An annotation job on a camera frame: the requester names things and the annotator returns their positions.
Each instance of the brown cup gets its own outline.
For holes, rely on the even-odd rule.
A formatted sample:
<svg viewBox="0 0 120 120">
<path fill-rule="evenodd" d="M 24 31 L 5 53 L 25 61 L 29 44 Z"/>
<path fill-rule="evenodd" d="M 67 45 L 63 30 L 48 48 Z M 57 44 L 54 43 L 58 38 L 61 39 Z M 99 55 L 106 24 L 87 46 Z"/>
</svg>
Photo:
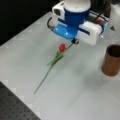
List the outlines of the brown cup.
<svg viewBox="0 0 120 120">
<path fill-rule="evenodd" d="M 115 76 L 120 70 L 120 45 L 110 45 L 106 49 L 102 72 L 108 76 Z"/>
</svg>

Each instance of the red flower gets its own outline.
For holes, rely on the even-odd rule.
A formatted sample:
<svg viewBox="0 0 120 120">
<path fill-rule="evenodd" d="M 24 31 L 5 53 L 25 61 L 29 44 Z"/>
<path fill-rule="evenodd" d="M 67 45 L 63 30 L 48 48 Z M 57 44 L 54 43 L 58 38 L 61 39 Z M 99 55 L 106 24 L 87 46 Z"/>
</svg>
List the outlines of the red flower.
<svg viewBox="0 0 120 120">
<path fill-rule="evenodd" d="M 65 50 L 65 48 L 66 48 L 65 44 L 61 44 L 61 45 L 59 46 L 59 51 L 60 51 L 60 52 L 63 52 L 63 51 Z"/>
</svg>

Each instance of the cup rim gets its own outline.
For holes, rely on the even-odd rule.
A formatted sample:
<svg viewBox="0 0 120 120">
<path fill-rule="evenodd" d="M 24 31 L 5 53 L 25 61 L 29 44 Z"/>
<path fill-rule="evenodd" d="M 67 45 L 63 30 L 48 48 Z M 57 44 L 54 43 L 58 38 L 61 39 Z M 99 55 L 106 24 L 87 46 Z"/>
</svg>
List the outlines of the cup rim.
<svg viewBox="0 0 120 120">
<path fill-rule="evenodd" d="M 109 50 L 110 50 L 110 48 L 112 48 L 112 47 L 120 48 L 120 45 L 119 45 L 119 44 L 109 45 L 109 46 L 107 47 L 107 54 L 108 54 L 110 57 L 112 57 L 112 58 L 120 59 L 120 56 L 119 56 L 119 57 L 115 57 L 115 56 L 110 55 Z"/>
</svg>

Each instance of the white table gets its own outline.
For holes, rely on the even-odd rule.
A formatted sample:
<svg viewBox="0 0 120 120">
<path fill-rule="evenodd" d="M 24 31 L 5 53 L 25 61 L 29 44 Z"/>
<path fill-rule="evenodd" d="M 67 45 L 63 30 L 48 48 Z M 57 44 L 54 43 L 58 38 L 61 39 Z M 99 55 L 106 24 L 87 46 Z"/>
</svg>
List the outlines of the white table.
<svg viewBox="0 0 120 120">
<path fill-rule="evenodd" d="M 63 40 L 46 26 L 46 14 L 0 47 L 0 80 L 42 120 L 119 120 L 120 74 L 105 76 L 101 64 L 109 40 L 80 41 L 59 61 L 34 95 Z"/>
</svg>

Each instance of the cable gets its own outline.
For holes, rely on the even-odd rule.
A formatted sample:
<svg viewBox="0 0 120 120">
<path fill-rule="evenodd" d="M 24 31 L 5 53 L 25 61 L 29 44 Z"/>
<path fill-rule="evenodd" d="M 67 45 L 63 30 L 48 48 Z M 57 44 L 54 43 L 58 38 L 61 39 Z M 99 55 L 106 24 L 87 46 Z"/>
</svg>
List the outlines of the cable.
<svg viewBox="0 0 120 120">
<path fill-rule="evenodd" d="M 102 10 L 98 14 L 98 16 L 95 18 L 95 20 L 98 19 L 102 15 L 102 13 L 104 12 L 105 8 L 106 8 L 106 2 L 104 3 L 104 6 L 103 6 Z"/>
<path fill-rule="evenodd" d="M 91 14 L 93 14 L 93 15 L 96 15 L 96 16 L 98 16 L 98 14 L 96 14 L 96 13 L 94 13 L 94 12 L 92 12 L 92 11 L 90 11 L 90 13 L 91 13 Z M 108 20 L 107 20 L 105 17 L 103 17 L 103 16 L 100 16 L 100 18 L 102 18 L 102 19 L 104 19 L 106 22 L 108 22 Z"/>
<path fill-rule="evenodd" d="M 50 18 L 48 19 L 48 21 L 47 21 L 47 27 L 53 31 L 53 30 L 55 29 L 55 27 L 54 27 L 54 26 L 51 26 L 51 25 L 49 24 L 51 20 L 52 20 L 52 17 L 50 17 Z"/>
</svg>

